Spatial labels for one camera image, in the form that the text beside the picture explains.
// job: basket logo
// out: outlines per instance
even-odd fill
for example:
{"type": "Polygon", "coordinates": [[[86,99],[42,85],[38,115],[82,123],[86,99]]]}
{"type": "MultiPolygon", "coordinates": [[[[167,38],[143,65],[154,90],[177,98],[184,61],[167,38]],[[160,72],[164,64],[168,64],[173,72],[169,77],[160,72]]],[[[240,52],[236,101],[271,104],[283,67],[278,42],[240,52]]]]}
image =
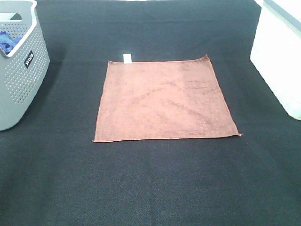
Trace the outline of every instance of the basket logo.
{"type": "Polygon", "coordinates": [[[29,65],[31,64],[32,60],[33,60],[33,52],[32,52],[32,50],[30,50],[30,53],[28,54],[27,58],[24,61],[24,64],[25,64],[26,68],[29,67],[29,65]]]}

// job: brown towel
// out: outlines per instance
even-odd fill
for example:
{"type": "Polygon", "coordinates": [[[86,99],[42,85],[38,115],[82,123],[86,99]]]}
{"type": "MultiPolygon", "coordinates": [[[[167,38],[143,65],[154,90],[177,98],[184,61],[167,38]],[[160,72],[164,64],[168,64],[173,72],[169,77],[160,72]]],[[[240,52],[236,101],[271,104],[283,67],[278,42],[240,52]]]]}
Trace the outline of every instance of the brown towel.
{"type": "Polygon", "coordinates": [[[208,56],[109,61],[95,142],[239,135],[208,56]]]}

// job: table surface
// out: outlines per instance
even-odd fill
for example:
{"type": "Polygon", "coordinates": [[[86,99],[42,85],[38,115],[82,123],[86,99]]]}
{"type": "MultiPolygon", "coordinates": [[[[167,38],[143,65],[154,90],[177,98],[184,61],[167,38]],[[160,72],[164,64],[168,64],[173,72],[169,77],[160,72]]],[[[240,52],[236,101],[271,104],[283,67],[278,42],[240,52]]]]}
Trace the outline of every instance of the table surface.
{"type": "Polygon", "coordinates": [[[298,225],[301,122],[249,60],[253,0],[40,0],[50,65],[0,132],[0,225],[298,225]],[[93,143],[107,62],[208,54],[242,137],[93,143]]]}

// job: plastic basket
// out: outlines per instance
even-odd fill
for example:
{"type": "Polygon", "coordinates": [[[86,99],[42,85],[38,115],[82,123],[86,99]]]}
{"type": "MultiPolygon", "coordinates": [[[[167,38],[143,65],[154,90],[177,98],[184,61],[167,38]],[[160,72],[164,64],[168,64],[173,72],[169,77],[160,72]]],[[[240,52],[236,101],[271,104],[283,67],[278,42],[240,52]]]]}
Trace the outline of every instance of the plastic basket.
{"type": "Polygon", "coordinates": [[[0,20],[0,32],[22,37],[8,55],[0,49],[0,130],[20,121],[49,66],[36,5],[34,0],[0,0],[0,13],[21,16],[21,20],[0,20]]]}

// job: white container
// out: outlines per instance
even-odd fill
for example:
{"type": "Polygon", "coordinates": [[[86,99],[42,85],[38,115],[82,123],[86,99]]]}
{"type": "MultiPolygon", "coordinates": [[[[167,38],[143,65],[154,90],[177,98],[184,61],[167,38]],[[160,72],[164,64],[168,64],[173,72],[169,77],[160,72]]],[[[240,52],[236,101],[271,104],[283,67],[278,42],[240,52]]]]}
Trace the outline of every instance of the white container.
{"type": "Polygon", "coordinates": [[[301,120],[300,21],[272,0],[263,3],[250,59],[287,113],[301,120]]]}
{"type": "Polygon", "coordinates": [[[6,55],[0,49],[0,130],[18,123],[36,95],[49,56],[34,0],[0,0],[0,13],[18,13],[21,20],[0,20],[0,32],[22,37],[6,55]]]}

